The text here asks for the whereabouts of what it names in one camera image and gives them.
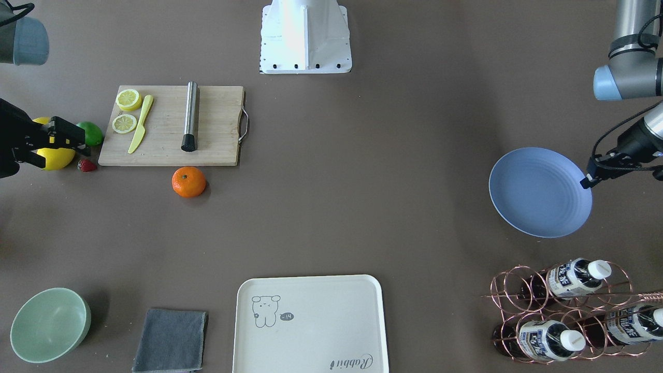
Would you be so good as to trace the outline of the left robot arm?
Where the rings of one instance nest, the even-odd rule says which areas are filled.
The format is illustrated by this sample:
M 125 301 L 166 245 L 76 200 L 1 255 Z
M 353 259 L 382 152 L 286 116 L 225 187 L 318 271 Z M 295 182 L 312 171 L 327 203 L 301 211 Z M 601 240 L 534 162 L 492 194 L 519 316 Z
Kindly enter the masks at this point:
M 594 95 L 602 101 L 660 97 L 662 61 L 661 1 L 618 1 L 608 63 L 594 73 Z M 661 166 L 648 163 L 661 157 L 661 104 L 632 116 L 635 123 L 618 136 L 604 155 L 592 152 L 580 184 L 593 188 L 636 170 L 651 171 L 661 180 Z

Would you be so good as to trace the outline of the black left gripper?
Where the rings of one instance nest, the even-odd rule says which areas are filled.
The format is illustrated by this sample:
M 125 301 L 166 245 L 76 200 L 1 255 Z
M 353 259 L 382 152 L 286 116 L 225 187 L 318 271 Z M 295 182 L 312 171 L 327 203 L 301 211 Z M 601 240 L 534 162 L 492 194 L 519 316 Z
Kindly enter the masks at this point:
M 590 152 L 585 177 L 580 180 L 583 189 L 590 189 L 605 180 L 614 180 L 628 173 L 645 171 L 652 173 L 654 179 L 662 180 L 661 165 L 647 167 L 646 164 L 661 157 L 661 138 L 654 135 L 646 126 L 644 118 L 640 118 L 625 130 L 616 141 L 613 149 L 601 155 L 597 153 L 600 142 L 626 121 L 611 128 L 595 142 Z

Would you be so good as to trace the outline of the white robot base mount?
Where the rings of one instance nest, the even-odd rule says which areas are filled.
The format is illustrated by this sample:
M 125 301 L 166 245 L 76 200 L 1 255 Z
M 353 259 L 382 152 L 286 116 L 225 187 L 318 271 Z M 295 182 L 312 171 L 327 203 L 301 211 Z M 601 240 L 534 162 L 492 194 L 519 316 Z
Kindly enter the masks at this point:
M 272 1 L 261 14 L 261 74 L 351 71 L 348 10 L 337 1 Z

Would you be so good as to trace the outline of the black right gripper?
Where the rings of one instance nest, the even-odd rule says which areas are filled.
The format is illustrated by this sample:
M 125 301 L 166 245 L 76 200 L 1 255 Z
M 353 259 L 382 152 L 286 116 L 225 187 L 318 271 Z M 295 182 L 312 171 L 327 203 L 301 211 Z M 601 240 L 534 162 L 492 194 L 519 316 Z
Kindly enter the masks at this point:
M 36 123 L 22 109 L 1 99 L 1 177 L 16 175 L 21 163 L 44 168 L 46 158 L 34 151 L 47 147 L 92 155 L 84 129 L 60 117 L 51 117 L 46 125 Z

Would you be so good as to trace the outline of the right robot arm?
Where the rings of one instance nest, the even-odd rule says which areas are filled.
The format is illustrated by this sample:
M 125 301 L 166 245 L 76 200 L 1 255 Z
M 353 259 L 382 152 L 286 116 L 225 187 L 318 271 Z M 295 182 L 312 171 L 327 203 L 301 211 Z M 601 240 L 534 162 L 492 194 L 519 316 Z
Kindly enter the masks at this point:
M 13 6 L 2 1 L 2 63 L 43 65 L 50 51 L 47 30 L 43 24 L 28 16 L 35 9 L 33 3 Z M 44 168 L 47 160 L 38 149 L 70 149 L 89 156 L 85 130 L 60 117 L 52 117 L 46 124 L 36 123 L 23 110 L 1 100 L 1 177 L 14 176 L 22 163 Z

